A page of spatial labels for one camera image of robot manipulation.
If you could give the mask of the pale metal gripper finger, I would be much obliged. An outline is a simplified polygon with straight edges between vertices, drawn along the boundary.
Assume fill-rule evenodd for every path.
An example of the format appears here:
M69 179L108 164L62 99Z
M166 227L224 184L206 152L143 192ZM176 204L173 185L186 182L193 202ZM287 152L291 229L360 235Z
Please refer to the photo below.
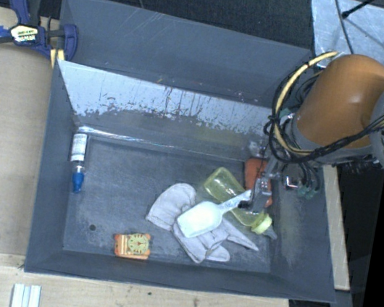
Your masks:
M243 210L251 211L254 207L254 191L253 190L247 190L246 191L246 197L239 202L238 208Z
M270 192L267 188L259 188L254 194L252 213L261 213L269 200Z

